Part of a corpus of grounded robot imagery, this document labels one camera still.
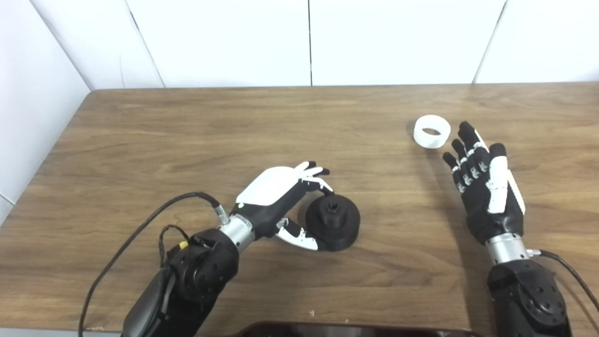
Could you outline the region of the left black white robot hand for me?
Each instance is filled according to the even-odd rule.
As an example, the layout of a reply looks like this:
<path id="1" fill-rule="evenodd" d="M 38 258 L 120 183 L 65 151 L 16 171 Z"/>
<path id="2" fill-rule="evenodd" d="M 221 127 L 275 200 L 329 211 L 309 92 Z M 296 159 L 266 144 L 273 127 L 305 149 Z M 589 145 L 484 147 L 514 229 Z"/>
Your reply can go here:
<path id="1" fill-rule="evenodd" d="M 253 241 L 274 236 L 288 244 L 310 251 L 321 249 L 306 229 L 287 217 L 308 192 L 334 195 L 332 187 L 323 180 L 330 174 L 314 161 L 304 161 L 296 167 L 270 167 L 254 179 L 236 198 L 231 212 L 250 224 Z"/>

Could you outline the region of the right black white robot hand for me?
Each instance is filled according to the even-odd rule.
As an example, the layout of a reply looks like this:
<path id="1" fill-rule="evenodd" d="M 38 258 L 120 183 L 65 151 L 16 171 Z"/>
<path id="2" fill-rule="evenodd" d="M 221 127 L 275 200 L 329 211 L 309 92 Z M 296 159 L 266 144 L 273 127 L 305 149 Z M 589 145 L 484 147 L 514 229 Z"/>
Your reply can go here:
<path id="1" fill-rule="evenodd" d="M 469 232 L 481 244 L 505 233 L 522 236 L 526 205 L 503 143 L 487 145 L 469 122 L 459 125 L 454 152 L 442 156 L 466 210 Z"/>

